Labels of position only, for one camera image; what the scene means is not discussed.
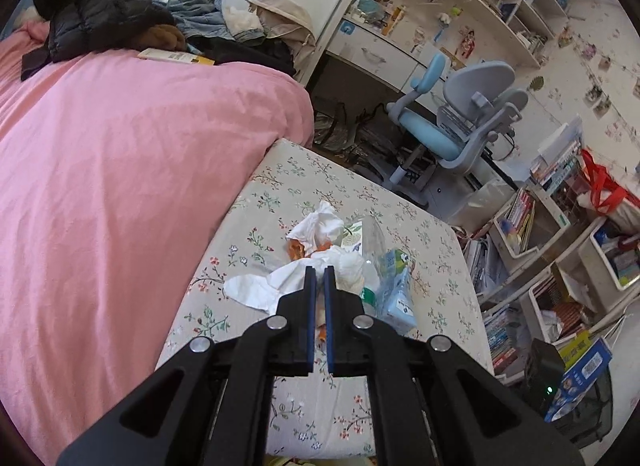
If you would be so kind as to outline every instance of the chair seat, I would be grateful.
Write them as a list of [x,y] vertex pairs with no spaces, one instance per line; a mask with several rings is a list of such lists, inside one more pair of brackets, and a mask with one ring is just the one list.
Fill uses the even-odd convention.
[[458,146],[445,132],[427,121],[423,116],[412,112],[408,108],[402,110],[398,118],[400,125],[406,128],[421,144],[424,144],[437,157],[452,161],[462,148]]

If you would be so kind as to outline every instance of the down jacket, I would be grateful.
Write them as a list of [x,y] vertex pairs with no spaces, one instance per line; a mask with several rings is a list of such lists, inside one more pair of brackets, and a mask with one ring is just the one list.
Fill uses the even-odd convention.
[[33,0],[38,13],[50,20],[49,38],[41,49],[22,58],[22,80],[50,61],[124,47],[149,27],[173,25],[171,13],[152,0]]

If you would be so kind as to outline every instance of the drawer handle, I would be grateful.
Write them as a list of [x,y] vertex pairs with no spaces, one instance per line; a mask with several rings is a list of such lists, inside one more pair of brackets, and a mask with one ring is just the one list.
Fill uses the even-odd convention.
[[386,60],[382,56],[374,54],[373,52],[371,52],[366,47],[362,47],[362,52],[364,53],[364,56],[366,58],[373,58],[374,59],[374,63],[386,63]]

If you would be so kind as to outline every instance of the stacked books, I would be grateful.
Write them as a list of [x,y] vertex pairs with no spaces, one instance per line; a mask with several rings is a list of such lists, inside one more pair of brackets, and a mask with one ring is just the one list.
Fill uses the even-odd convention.
[[576,116],[542,143],[530,168],[531,178],[552,195],[570,175],[580,171],[577,156],[581,150],[582,120]]
[[500,223],[507,242],[516,255],[529,248],[535,213],[535,200],[524,188],[520,188],[511,204],[511,209]]
[[516,309],[508,305],[484,321],[496,374],[503,373],[518,357],[516,328],[519,325]]
[[476,294],[484,290],[484,269],[487,256],[486,240],[469,240],[465,248],[466,266],[469,269],[471,282],[474,284]]
[[582,150],[580,140],[574,139],[552,164],[547,165],[543,160],[539,160],[531,168],[531,176],[549,195],[552,195],[569,175],[579,169],[577,156],[580,150]]

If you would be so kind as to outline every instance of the clothes pile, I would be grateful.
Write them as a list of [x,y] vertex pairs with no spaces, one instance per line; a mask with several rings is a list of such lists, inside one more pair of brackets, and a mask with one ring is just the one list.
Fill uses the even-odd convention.
[[184,45],[174,17],[152,0],[33,0],[36,10],[50,21],[45,44],[22,57],[20,78],[26,80],[50,62],[61,62],[92,51],[145,45],[145,48]]
[[190,51],[217,64],[244,61],[299,72],[316,46],[311,16],[291,0],[247,0],[249,11],[222,0],[156,0],[172,13]]
[[22,58],[22,81],[50,62],[92,51],[156,48],[189,51],[217,65],[240,61],[294,76],[316,40],[311,18],[291,0],[33,0],[50,21],[45,44]]

